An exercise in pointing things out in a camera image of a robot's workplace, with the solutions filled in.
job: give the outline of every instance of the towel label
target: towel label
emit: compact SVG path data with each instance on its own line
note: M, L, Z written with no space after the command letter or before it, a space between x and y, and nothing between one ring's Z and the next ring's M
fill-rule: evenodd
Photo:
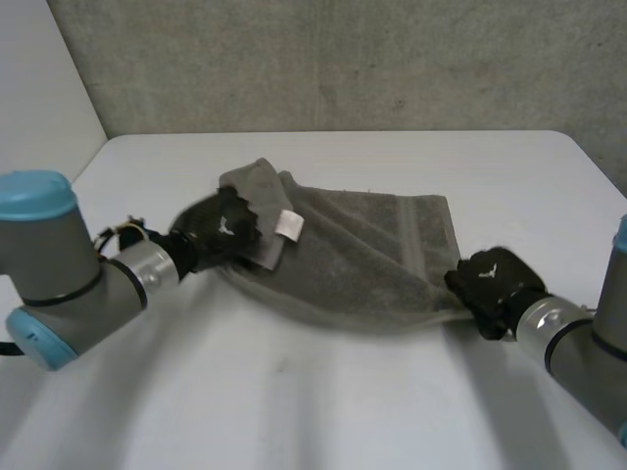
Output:
M305 220L297 213L283 210L276 222L274 233L283 235L294 242L298 242L298 239L301 237L301 231L303 230L303 223L305 223Z

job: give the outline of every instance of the blue joint cap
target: blue joint cap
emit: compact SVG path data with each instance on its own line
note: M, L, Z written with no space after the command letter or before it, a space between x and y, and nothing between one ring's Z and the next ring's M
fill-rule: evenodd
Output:
M623 447L627 448L627 422L618 431L618 441L623 444Z
M46 370L59 370L78 357L68 343L22 308L13 310L6 324L24 354Z
M0 174L0 221L36 221L59 217L76 207L70 182L57 171Z

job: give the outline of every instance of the white table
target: white table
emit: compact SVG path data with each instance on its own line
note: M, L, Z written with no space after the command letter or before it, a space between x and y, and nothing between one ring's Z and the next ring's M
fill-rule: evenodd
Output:
M627 201L554 132L127 136L74 188L92 233L166 229L265 157L305 185L442 194L463 256L505 245L576 303L598 300ZM8 311L19 299L0 284ZM410 337L283 319L208 272L56 374L0 361L7 469L618 469L627 452L516 344L470 324Z

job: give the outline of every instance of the towel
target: towel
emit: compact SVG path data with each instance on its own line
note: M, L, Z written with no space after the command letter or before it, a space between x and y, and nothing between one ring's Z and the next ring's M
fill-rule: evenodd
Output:
M444 282L459 260L446 198L308 188L289 172L273 179L266 161L257 165L265 170L230 183L253 198L254 211L262 178L261 200L276 207L285 195L305 224L298 243L281 241L274 270L249 261L222 266L233 285L294 319L367 333L471 318ZM246 191L249 185L257 195ZM269 225L277 218L274 211Z

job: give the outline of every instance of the concrete wall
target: concrete wall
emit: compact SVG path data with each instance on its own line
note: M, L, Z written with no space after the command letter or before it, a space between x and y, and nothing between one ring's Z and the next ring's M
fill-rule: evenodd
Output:
M625 0L49 1L110 136L554 129L627 192Z
M74 179L105 141L45 0L0 1L0 173Z

